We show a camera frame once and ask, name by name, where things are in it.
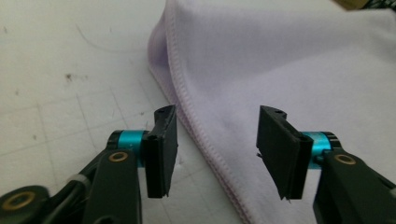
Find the towel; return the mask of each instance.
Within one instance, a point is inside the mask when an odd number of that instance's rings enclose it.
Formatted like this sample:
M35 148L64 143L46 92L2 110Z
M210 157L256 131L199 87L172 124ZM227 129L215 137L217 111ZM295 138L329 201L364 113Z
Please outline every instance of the towel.
M260 105L299 131L335 133L396 182L396 16L390 10L276 11L168 0L149 69L245 223L316 223L320 170L281 201L256 156Z

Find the black object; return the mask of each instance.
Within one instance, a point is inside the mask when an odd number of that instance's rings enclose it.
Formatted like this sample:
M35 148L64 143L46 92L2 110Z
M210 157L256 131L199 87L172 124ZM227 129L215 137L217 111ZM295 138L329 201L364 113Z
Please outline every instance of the black object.
M148 196L161 198L169 193L177 155L176 107L155 111L154 119L151 132L136 131L140 135L131 138L131 146L138 145L138 150L124 148L125 141L128 143L122 136L124 131L113 132L106 148L53 197L39 186L3 195L0 223L141 223L137 160L146 166Z
M331 148L316 160L322 169L314 201L317 222L396 223L396 185L345 152L334 134L323 134ZM286 121L285 112L261 106L257 147L281 198L302 196L309 139Z

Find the fabric fold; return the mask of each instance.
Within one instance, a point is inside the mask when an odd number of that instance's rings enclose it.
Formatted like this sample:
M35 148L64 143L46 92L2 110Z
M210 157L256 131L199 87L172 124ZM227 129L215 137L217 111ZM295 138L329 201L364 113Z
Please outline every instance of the fabric fold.
M315 223L319 171L279 200L255 147L259 106L331 131L393 182L396 20L390 10L285 12L168 0L148 44L163 92L245 223Z

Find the brown object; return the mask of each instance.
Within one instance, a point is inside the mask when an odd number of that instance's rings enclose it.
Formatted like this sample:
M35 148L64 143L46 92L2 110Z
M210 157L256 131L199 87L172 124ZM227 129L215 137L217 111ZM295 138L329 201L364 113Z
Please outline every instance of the brown object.
M334 0L346 10L356 10L363 8L369 0Z

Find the dark spot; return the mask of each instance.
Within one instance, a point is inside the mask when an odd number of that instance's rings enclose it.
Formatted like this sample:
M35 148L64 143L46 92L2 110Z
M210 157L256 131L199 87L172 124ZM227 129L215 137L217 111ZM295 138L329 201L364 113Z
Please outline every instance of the dark spot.
M71 81L73 81L73 79L72 79L72 75L71 75L70 73L68 73L68 74L64 75L64 77L66 78L67 82L71 82Z

